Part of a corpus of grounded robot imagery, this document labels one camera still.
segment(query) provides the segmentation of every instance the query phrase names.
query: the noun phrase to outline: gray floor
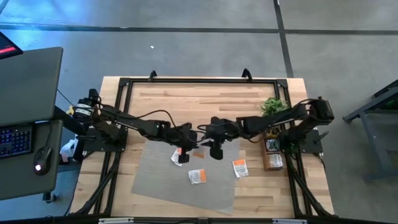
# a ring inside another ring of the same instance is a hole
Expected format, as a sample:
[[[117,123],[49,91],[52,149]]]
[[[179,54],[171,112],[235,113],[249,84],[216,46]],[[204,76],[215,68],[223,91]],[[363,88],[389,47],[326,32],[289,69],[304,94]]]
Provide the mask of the gray floor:
[[[393,0],[280,0],[280,7],[286,29],[398,29],[398,3]],[[0,23],[277,28],[271,0],[10,0]],[[105,75],[149,75],[153,69],[158,75],[238,77],[247,67],[255,77],[287,76],[278,34],[2,32],[24,50],[62,46],[59,89],[72,102],[86,96],[89,88],[99,89]],[[294,77],[304,78],[310,97],[328,99],[336,116],[320,129],[330,132],[323,140],[326,175],[341,217],[398,222],[398,179],[362,181],[362,175],[374,168],[374,156],[362,124],[347,125],[341,119],[398,78],[397,42],[398,35],[287,35]],[[57,104],[68,106],[61,97]],[[62,186],[63,192],[74,187]],[[64,202],[71,197],[65,195]],[[0,219],[59,215],[68,207],[37,202],[40,199],[0,202]],[[15,212],[3,209],[16,203],[36,206]]]

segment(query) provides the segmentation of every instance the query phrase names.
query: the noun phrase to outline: green plant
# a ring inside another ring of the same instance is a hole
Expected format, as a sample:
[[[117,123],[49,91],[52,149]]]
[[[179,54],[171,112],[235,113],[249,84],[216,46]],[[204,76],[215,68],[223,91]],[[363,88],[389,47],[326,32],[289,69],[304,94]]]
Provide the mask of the green plant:
[[[270,97],[261,106],[261,111],[263,116],[269,116],[282,110],[286,110],[287,108],[286,102]]]

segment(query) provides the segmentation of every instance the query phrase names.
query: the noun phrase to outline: computer mouse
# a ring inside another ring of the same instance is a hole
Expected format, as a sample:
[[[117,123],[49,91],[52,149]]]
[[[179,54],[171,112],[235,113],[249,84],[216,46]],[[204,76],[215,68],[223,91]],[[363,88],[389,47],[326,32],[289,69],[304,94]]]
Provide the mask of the computer mouse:
[[[51,152],[52,148],[50,147],[43,147],[36,152],[33,162],[36,175],[44,175],[49,172]]]

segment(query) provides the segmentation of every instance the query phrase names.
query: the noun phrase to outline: wooden tabletop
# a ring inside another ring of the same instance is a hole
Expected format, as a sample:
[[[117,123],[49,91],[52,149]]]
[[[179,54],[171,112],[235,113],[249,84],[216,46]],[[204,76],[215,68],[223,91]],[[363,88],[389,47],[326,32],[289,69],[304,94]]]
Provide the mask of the wooden tabletop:
[[[104,104],[114,105],[119,78],[104,77],[100,93]],[[288,78],[287,81],[293,105],[307,98],[302,78]],[[269,84],[135,83],[132,89],[129,114],[139,116],[163,109],[171,113],[176,125],[191,122],[196,127],[199,124],[208,124],[212,116],[234,120],[238,116],[260,115],[259,105],[268,97],[275,97],[274,87]],[[169,120],[164,113],[152,114],[146,119]],[[139,133],[129,131],[127,147],[122,153],[119,166],[112,216],[294,217],[286,168],[278,171],[264,171],[260,145],[248,141],[241,141],[239,156],[246,160],[249,177],[239,179],[235,183],[232,215],[132,194],[134,175],[139,167],[145,141],[146,139]],[[97,188],[103,158],[103,152],[95,152],[83,161],[71,212],[81,208]],[[325,171],[319,158],[311,154],[304,154],[303,165],[308,188],[324,208],[333,213]],[[301,190],[298,190],[297,193],[300,208],[304,212]],[[102,209],[106,205],[107,194],[108,187],[105,189]]]

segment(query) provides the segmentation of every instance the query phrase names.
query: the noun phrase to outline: gray mat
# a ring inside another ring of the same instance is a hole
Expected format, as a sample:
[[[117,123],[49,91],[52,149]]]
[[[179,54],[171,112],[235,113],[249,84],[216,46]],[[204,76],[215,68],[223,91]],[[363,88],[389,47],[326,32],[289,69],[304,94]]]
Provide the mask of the gray mat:
[[[179,167],[171,160],[175,146],[146,141],[132,193],[231,214],[236,180],[232,161],[239,158],[239,143],[224,143],[220,161],[206,147],[204,159],[190,153],[190,162]],[[195,169],[205,169],[206,183],[190,183],[188,171]]]

